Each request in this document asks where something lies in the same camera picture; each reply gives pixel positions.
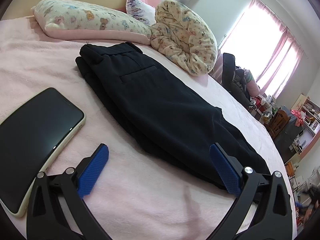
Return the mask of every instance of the floral blanket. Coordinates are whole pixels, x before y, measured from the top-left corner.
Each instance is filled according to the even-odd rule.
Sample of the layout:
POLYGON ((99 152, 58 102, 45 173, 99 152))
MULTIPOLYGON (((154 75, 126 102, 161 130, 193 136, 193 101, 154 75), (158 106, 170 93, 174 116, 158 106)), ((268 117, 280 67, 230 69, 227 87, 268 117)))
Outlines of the floral blanket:
POLYGON ((158 4, 151 46, 191 75, 209 73, 217 59, 217 41, 199 15, 180 2, 158 4))

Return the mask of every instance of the window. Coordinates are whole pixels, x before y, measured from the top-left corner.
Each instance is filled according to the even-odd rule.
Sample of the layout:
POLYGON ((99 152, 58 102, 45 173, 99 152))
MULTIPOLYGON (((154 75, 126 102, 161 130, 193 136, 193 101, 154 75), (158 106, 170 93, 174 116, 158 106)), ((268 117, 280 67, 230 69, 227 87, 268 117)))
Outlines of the window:
POLYGON ((261 93, 277 97, 296 69, 303 50, 289 29, 260 0, 252 0, 224 44, 236 65, 249 69, 261 93))

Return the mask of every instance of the wooden chair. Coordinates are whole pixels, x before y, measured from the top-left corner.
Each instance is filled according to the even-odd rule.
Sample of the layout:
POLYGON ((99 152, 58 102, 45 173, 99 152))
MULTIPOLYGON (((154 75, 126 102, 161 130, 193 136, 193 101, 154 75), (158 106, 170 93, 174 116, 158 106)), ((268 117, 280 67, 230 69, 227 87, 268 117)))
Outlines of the wooden chair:
POLYGON ((291 117, 288 117, 284 110, 278 110, 275 116, 271 119, 270 123, 265 125, 272 139, 276 138, 276 136, 289 122, 290 118, 291 117))

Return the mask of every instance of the person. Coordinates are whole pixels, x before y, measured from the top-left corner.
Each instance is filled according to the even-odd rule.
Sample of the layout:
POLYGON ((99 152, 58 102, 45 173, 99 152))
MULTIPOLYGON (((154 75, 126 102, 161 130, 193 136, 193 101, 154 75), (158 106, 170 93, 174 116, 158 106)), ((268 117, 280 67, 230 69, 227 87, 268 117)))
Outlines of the person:
POLYGON ((310 185, 310 188, 308 191, 303 191, 302 193, 308 194, 311 198, 311 203, 309 204, 308 208, 299 208, 299 213, 304 215, 303 223, 306 224, 312 214, 312 211, 317 209, 319 207, 320 202, 320 187, 310 185))

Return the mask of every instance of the pink blanket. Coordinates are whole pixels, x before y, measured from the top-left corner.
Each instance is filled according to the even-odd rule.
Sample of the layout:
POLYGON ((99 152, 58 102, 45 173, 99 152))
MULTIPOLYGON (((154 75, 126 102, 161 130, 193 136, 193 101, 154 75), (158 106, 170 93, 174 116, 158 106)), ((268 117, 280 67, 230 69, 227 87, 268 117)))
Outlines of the pink blanket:
MULTIPOLYGON (((0 122, 47 87, 58 89, 87 114, 86 124, 61 152, 48 174, 76 167, 100 143, 108 145, 109 161, 84 200, 114 240, 204 240, 209 236, 235 198, 150 156, 119 126, 76 66, 75 58, 86 41, 49 38, 33 17, 1 21, 0 33, 0 122)), ((89 42, 112 46, 120 41, 89 42)), ((243 133, 266 160, 270 171, 284 174, 294 210, 283 162, 266 129, 209 75, 191 77, 151 47, 138 46, 207 102, 222 108, 225 119, 243 133)), ((248 227, 255 209, 252 205, 241 230, 248 227)), ((26 217, 10 216, 10 219, 26 235, 26 217)), ((77 231, 68 214, 67 219, 77 231)))

